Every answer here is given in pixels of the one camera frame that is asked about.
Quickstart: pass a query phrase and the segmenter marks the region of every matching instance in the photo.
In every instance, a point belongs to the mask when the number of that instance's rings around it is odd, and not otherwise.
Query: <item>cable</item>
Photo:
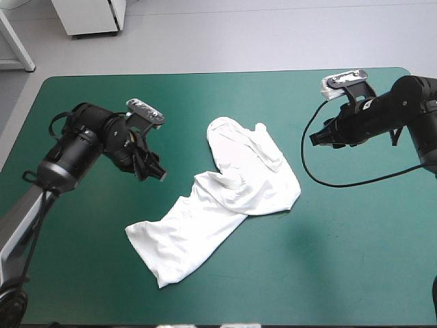
[[[302,134],[302,140],[300,141],[300,159],[302,160],[302,165],[303,168],[305,169],[306,173],[308,174],[308,176],[313,179],[314,181],[316,181],[317,183],[327,186],[327,187],[331,187],[331,188],[348,188],[348,187],[356,187],[356,186],[362,186],[362,185],[367,185],[369,183],[373,183],[373,182],[377,182],[377,181],[381,181],[381,180],[386,180],[389,178],[393,178],[395,176],[400,176],[402,174],[414,171],[416,169],[420,169],[421,167],[426,167],[426,166],[432,166],[433,164],[419,164],[416,166],[412,166],[408,169],[404,169],[402,171],[399,172],[395,172],[392,174],[387,174],[386,176],[380,176],[378,178],[374,178],[374,179],[370,179],[370,180],[364,180],[364,181],[360,181],[360,182],[354,182],[354,183],[347,183],[347,184],[332,184],[332,183],[327,183],[324,181],[321,181],[319,179],[317,179],[315,176],[313,176],[313,174],[311,174],[311,172],[309,171],[307,164],[305,162],[305,155],[304,155],[304,145],[305,145],[305,136],[307,135],[307,131],[309,129],[309,127],[311,126],[311,123],[313,123],[314,119],[316,118],[316,116],[318,115],[318,113],[320,112],[320,109],[323,108],[324,105],[326,105],[328,101],[325,100],[315,111],[313,117],[309,120],[307,126],[305,127],[303,134]]]
[[[0,9],[4,9],[4,10],[12,10],[12,9],[16,9],[21,7],[22,5],[25,5],[26,3],[29,3],[32,0],[27,0],[26,2],[20,3],[19,5],[16,5],[15,7],[11,7],[11,8],[7,8],[7,7],[0,7]]]
[[[40,235],[42,222],[44,221],[44,218],[45,218],[44,212],[45,212],[46,201],[47,201],[47,192],[48,192],[47,190],[44,190],[42,192],[41,205],[40,205],[40,209],[39,209],[38,214],[37,214],[36,226],[35,226],[35,232],[33,235],[32,244],[31,244],[29,253],[27,254],[26,263],[25,263],[23,272],[21,273],[20,283],[15,291],[15,296],[14,296],[15,298],[18,298],[18,296],[23,288],[23,284],[25,283],[27,270],[29,269],[29,265],[30,265],[30,260],[32,259],[33,253],[34,253],[35,248],[36,248],[36,243],[37,243],[38,237]]]
[[[436,312],[437,319],[437,277],[434,278],[434,282],[432,283],[432,301],[434,303],[434,311]]]

